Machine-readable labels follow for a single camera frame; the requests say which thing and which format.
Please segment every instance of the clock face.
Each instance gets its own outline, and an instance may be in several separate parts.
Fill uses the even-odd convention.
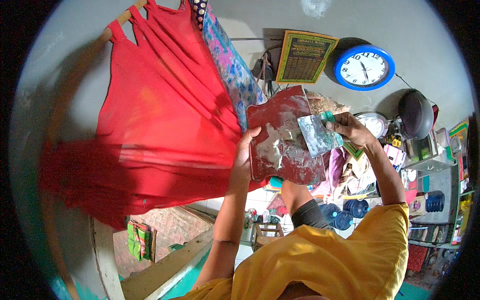
[[[381,83],[388,75],[388,62],[379,54],[361,52],[343,62],[340,74],[349,84],[369,87]]]
[[[384,137],[388,131],[388,121],[379,113],[367,112],[358,114],[355,117],[361,124],[367,127],[377,139]]]

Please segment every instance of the yellow shirt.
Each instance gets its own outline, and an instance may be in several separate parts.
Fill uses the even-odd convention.
[[[277,299],[292,281],[331,300],[393,299],[407,268],[407,204],[378,206],[346,239],[302,225],[180,299]]]

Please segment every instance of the framed poster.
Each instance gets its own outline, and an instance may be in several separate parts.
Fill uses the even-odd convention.
[[[314,84],[338,38],[304,31],[285,31],[277,84]]]

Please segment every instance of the plastic container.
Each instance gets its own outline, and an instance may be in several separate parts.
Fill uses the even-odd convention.
[[[353,215],[349,211],[342,210],[329,225],[338,230],[347,230],[353,225]]]
[[[320,208],[320,211],[325,217],[325,220],[327,220],[327,223],[332,223],[335,217],[338,215],[340,212],[340,208],[336,206],[333,203],[330,204],[322,204],[318,206]]]
[[[361,201],[356,199],[348,200],[343,209],[351,212],[354,218],[359,219],[363,218],[370,211],[368,202],[365,199]]]
[[[432,191],[425,194],[425,210],[429,213],[441,212],[445,205],[445,194]]]

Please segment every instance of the blue clock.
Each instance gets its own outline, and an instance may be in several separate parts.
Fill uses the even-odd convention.
[[[393,78],[395,62],[385,50],[374,45],[361,45],[340,55],[334,72],[341,85],[356,91],[371,91]]]

